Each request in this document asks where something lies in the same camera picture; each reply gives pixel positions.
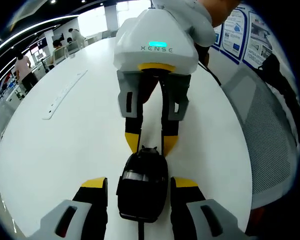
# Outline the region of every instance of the poster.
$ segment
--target poster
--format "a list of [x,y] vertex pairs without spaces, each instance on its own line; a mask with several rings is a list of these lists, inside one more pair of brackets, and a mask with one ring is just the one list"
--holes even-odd
[[224,27],[223,24],[217,26],[214,28],[214,32],[215,32],[215,42],[214,45],[217,45],[218,47],[220,47],[220,43],[221,43],[221,34],[222,34],[222,28]]
[[272,46],[268,41],[271,32],[261,17],[254,12],[249,12],[249,20],[248,43],[243,61],[258,68],[272,53]]
[[224,22],[222,47],[240,59],[245,44],[247,18],[241,10],[233,10]]

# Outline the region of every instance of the white tabletop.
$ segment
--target white tabletop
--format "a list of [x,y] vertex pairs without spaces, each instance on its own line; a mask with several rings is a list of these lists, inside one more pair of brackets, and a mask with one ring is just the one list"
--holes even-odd
[[[0,192],[22,232],[29,236],[40,219],[89,179],[108,178],[106,240],[138,239],[136,222],[120,218],[116,190],[131,155],[125,119],[118,106],[113,66],[115,39],[98,41],[60,63],[21,102],[0,143]],[[73,81],[50,120],[48,106]],[[247,227],[252,174],[246,141],[230,103],[213,77],[198,67],[179,140],[167,156],[169,175],[193,179],[207,199],[215,199]],[[143,106],[141,144],[161,146],[162,95],[158,84]],[[145,224],[147,240],[173,240],[169,196],[159,219]]]

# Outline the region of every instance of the window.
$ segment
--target window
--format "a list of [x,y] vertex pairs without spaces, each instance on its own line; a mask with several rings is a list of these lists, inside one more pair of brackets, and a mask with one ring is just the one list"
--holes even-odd
[[34,56],[36,57],[37,61],[39,61],[40,59],[44,58],[47,55],[46,55],[46,53],[44,52],[43,49],[39,49],[38,51],[36,51],[34,53]]
[[123,1],[116,4],[116,10],[118,12],[119,27],[124,24],[126,19],[136,18],[143,12],[151,7],[150,0],[134,0]]
[[35,65],[35,61],[34,59],[32,58],[32,55],[31,55],[31,52],[30,51],[27,51],[25,56],[27,56],[30,60],[30,63],[31,63],[31,66],[34,66]]
[[107,31],[105,7],[100,6],[78,16],[80,33],[84,37]]

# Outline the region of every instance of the person in pink shirt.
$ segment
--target person in pink shirt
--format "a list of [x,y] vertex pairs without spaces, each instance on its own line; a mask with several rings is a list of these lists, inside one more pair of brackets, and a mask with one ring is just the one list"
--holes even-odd
[[15,71],[18,84],[22,83],[25,89],[30,92],[38,82],[38,79],[31,72],[31,62],[29,58],[24,56],[20,51],[16,53]]

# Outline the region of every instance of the green indicator light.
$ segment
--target green indicator light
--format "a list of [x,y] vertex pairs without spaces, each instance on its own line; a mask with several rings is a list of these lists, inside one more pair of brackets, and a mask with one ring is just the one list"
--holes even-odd
[[163,41],[150,41],[149,46],[165,48],[167,46],[167,43]]

